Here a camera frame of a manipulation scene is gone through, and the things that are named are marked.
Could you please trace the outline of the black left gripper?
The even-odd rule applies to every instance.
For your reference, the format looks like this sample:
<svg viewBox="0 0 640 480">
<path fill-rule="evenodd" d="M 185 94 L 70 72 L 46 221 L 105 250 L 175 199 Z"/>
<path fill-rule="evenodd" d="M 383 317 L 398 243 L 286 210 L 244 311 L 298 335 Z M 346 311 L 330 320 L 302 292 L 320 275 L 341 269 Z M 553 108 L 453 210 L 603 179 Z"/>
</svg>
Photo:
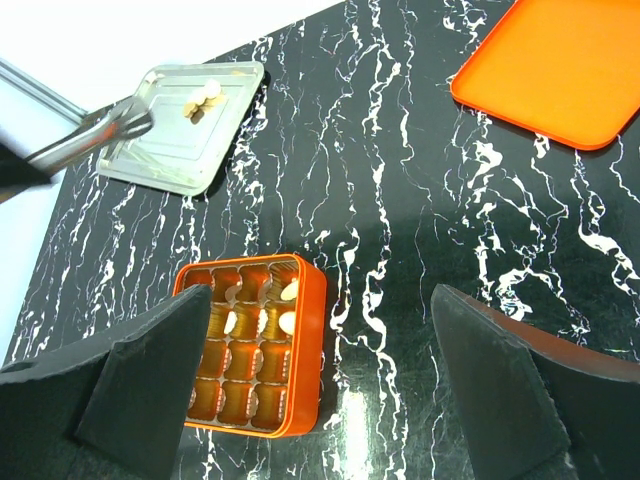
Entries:
<svg viewBox="0 0 640 480">
<path fill-rule="evenodd" d="M 6 142 L 1 143 L 1 202 L 32 187 L 50 186 L 54 173 L 45 167 L 37 167 L 30 161 L 48 153 L 54 145 L 48 145 L 31 155 L 24 156 Z"/>
</svg>

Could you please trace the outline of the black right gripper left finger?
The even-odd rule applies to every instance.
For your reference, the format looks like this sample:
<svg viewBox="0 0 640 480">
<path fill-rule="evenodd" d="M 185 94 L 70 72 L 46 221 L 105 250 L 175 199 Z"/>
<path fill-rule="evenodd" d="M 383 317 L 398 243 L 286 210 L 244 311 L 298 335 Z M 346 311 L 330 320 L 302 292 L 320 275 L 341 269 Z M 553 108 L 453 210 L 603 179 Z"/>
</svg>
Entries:
<svg viewBox="0 0 640 480">
<path fill-rule="evenodd" d="M 192 286 L 2 367 L 2 478 L 170 478 L 209 316 L 209 287 Z"/>
</svg>

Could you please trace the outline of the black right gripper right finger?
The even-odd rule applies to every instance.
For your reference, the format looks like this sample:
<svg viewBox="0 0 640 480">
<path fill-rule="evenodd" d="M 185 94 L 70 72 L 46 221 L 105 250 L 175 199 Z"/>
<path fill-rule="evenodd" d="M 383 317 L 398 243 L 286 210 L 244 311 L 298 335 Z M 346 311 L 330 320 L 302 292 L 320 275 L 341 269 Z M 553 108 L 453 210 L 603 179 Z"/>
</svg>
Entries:
<svg viewBox="0 0 640 480">
<path fill-rule="evenodd" d="M 478 479 L 636 479 L 639 366 L 445 284 L 431 311 Z"/>
</svg>

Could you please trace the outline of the silver metal tongs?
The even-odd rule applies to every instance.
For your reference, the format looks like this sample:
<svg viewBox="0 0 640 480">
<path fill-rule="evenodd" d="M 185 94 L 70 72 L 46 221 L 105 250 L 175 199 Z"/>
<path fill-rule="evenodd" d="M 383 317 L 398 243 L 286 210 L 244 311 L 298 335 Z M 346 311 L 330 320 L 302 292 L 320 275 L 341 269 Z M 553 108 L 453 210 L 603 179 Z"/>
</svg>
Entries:
<svg viewBox="0 0 640 480">
<path fill-rule="evenodd" d="M 28 156 L 26 161 L 32 167 L 54 175 L 92 151 L 146 134 L 153 125 L 154 119 L 146 103 L 137 96 L 130 96 L 103 113 L 90 114 L 71 134 Z"/>
</svg>

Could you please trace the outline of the white chocolate piece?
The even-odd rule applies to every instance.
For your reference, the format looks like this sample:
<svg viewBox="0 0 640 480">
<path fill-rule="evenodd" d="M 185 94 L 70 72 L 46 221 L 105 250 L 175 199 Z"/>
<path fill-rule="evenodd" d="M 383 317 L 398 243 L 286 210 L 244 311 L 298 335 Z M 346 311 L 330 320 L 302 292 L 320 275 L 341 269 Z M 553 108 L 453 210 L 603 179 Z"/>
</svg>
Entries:
<svg viewBox="0 0 640 480">
<path fill-rule="evenodd" d="M 237 322 L 237 315 L 234 311 L 230 311 L 227 315 L 225 326 L 224 326 L 224 334 L 229 335 L 233 329 L 235 328 Z"/>
</svg>

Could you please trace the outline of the dark round chocolate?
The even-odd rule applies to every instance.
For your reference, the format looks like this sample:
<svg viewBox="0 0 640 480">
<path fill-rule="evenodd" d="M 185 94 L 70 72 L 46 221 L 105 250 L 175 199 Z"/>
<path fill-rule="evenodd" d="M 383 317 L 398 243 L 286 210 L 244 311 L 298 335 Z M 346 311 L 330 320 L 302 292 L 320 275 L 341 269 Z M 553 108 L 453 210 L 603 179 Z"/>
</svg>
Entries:
<svg viewBox="0 0 640 480">
<path fill-rule="evenodd" d="M 235 303 L 237 301 L 236 295 L 242 289 L 240 285 L 233 285 L 229 287 L 224 293 L 224 299 L 227 303 Z"/>
</svg>

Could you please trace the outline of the dark shell chocolate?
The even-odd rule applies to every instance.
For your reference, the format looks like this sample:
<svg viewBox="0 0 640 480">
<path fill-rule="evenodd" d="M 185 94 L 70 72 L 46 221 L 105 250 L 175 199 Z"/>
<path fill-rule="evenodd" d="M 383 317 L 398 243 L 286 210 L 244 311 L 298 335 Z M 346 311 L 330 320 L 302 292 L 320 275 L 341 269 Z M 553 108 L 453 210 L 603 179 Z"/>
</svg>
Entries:
<svg viewBox="0 0 640 480">
<path fill-rule="evenodd" d="M 258 294 L 258 302 L 260 304 L 265 304 L 270 299 L 270 291 L 272 289 L 271 284 L 264 284 L 259 290 Z"/>
</svg>

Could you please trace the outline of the white oval chocolate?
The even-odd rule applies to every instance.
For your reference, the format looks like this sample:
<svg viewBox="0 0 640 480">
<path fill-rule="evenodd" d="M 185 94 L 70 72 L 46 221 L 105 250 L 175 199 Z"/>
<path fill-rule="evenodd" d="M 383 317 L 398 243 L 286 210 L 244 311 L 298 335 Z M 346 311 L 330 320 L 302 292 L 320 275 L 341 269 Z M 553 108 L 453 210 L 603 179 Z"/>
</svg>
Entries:
<svg viewBox="0 0 640 480">
<path fill-rule="evenodd" d="M 286 302 L 295 300 L 298 296 L 298 292 L 299 292 L 299 282 L 298 280 L 293 280 L 282 289 L 280 294 L 280 299 Z"/>
<path fill-rule="evenodd" d="M 278 325 L 285 334 L 292 336 L 295 332 L 296 313 L 288 311 L 281 314 L 278 319 Z"/>
</svg>

